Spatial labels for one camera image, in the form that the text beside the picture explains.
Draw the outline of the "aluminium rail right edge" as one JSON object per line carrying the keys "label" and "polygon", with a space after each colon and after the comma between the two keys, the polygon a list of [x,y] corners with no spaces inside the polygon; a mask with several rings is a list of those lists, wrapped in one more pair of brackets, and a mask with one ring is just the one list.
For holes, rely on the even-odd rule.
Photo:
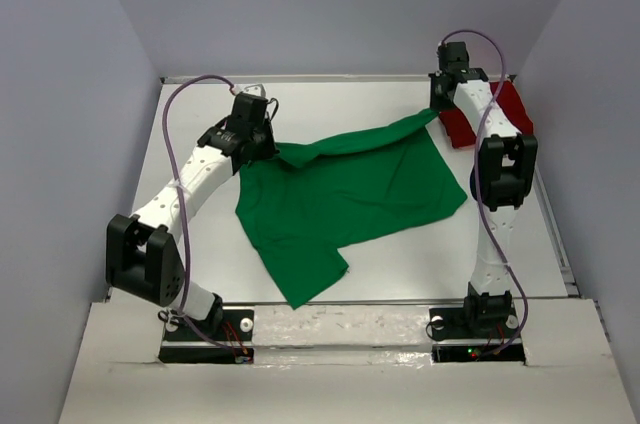
{"label": "aluminium rail right edge", "polygon": [[582,293],[571,268],[543,176],[539,169],[539,163],[536,163],[534,167],[531,194],[535,196],[537,207],[544,221],[546,240],[553,250],[554,261],[562,278],[566,296],[568,298],[581,298]]}

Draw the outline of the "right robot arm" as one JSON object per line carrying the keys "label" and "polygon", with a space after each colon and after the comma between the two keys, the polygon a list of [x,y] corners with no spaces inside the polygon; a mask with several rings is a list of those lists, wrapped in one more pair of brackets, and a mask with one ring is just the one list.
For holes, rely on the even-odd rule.
{"label": "right robot arm", "polygon": [[443,41],[438,70],[430,75],[430,108],[459,110],[476,140],[470,190],[479,214],[476,263],[458,307],[430,310],[426,331],[434,341],[483,339],[516,317],[506,251],[518,210],[531,192],[538,142],[522,133],[496,102],[489,78],[470,65],[466,44]]}

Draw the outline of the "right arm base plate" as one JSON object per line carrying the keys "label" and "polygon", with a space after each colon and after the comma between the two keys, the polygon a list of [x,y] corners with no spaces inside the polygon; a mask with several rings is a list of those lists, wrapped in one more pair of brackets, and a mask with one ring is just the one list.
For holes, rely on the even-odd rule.
{"label": "right arm base plate", "polygon": [[465,324],[461,307],[435,307],[429,309],[425,333],[432,342],[431,358],[436,364],[473,362],[526,362],[520,337],[508,347],[497,349],[509,341],[518,328],[519,320],[514,308],[508,318],[488,328],[471,329]]}

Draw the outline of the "green t-shirt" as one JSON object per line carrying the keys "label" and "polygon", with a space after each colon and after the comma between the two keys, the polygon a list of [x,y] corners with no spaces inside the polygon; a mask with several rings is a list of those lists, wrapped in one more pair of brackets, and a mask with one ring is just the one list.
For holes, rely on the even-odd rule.
{"label": "green t-shirt", "polygon": [[427,130],[424,109],[383,127],[310,144],[240,171],[236,215],[287,304],[297,309],[336,284],[344,247],[454,215],[466,192]]}

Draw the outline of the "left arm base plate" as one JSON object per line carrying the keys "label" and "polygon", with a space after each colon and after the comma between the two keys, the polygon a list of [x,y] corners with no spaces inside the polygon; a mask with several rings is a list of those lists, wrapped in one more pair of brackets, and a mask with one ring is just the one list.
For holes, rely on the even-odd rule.
{"label": "left arm base plate", "polygon": [[255,309],[226,306],[221,323],[211,328],[195,321],[190,327],[174,311],[157,314],[164,324],[158,358],[165,364],[243,365],[254,363],[252,343]]}

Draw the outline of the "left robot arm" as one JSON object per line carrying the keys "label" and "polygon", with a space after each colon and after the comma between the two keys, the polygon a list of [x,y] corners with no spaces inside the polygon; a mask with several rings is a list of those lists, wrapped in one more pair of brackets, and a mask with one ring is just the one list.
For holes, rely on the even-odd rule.
{"label": "left robot arm", "polygon": [[211,195],[242,167],[277,153],[274,99],[240,92],[231,112],[197,140],[184,166],[146,205],[115,215],[106,229],[106,281],[173,311],[201,339],[215,336],[223,301],[191,277],[188,224]]}

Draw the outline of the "folded red t-shirt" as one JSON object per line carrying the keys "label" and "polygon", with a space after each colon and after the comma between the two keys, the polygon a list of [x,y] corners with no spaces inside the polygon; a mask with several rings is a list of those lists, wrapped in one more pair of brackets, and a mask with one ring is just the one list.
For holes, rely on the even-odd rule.
{"label": "folded red t-shirt", "polygon": [[[475,145],[481,117],[498,86],[497,82],[481,80],[472,80],[457,86],[453,95],[454,108],[439,114],[439,120],[453,148]],[[497,100],[491,105],[483,135],[514,137],[517,133],[533,135],[534,125],[515,87],[510,81],[506,81]]]}

